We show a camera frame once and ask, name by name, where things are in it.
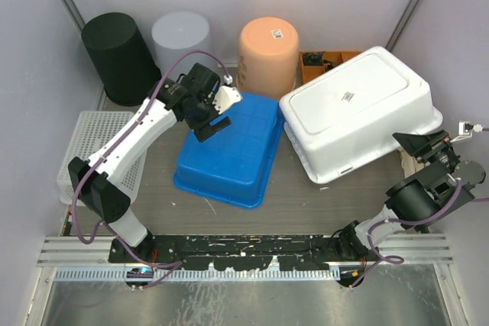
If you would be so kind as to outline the blue plastic tub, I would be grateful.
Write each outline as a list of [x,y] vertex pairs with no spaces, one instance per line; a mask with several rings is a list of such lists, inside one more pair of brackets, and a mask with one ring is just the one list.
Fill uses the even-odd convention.
[[228,127],[200,143],[190,132],[176,160],[174,185],[183,191],[238,208],[256,209],[283,131],[283,115],[272,98],[249,93],[225,116]]

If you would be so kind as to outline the white plastic tub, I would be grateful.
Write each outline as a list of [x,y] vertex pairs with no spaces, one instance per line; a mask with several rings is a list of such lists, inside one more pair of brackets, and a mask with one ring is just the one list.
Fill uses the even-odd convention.
[[287,137],[315,184],[396,150],[393,134],[428,134],[443,120],[428,82],[383,47],[286,94],[280,110]]

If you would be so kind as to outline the orange bucket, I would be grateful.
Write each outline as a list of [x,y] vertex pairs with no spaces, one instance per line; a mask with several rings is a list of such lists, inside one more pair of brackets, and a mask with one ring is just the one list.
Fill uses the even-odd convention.
[[238,89],[276,101],[292,92],[299,43],[295,27],[282,18],[262,17],[248,22],[238,40]]

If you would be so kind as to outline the grey bucket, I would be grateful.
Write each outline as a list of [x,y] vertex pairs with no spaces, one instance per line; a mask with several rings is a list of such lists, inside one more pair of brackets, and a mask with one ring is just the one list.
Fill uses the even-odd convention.
[[151,36],[162,73],[190,50],[214,53],[209,22],[194,12],[177,11],[158,18]]

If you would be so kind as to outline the black bucket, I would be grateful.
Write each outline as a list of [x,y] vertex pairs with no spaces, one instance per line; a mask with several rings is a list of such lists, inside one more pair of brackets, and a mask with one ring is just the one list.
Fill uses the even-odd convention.
[[160,80],[160,69],[131,16],[120,12],[99,15],[86,23],[81,38],[114,103],[139,105]]

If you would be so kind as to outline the blue perforated basket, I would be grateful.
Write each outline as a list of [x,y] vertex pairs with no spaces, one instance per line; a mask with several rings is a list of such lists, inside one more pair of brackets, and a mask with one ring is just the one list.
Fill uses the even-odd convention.
[[[60,202],[71,205],[73,186],[68,172],[68,164],[74,157],[88,158],[104,147],[134,116],[130,111],[82,111],[74,128],[62,166],[57,176]],[[121,181],[122,191],[130,198],[131,204],[138,196],[147,153],[144,152],[126,172]]]

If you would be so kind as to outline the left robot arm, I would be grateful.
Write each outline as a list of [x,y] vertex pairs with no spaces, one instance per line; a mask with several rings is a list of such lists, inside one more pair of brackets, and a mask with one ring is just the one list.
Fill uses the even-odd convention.
[[163,77],[131,120],[88,159],[71,159],[68,165],[73,200],[96,213],[125,243],[125,252],[136,262],[153,253],[148,229],[131,210],[131,200],[121,188],[133,163],[163,133],[184,121],[199,142],[231,124],[224,113],[242,100],[230,74],[219,76],[195,63],[177,81]]

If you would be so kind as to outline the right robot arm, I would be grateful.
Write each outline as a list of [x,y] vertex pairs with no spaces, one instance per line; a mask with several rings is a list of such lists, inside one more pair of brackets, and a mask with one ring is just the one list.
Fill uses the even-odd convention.
[[431,134],[395,133],[393,138],[425,166],[387,190],[387,200],[375,217],[353,221],[332,239],[336,255],[360,260],[390,234],[426,229],[474,200],[471,190],[486,179],[483,166],[462,160],[445,130]]

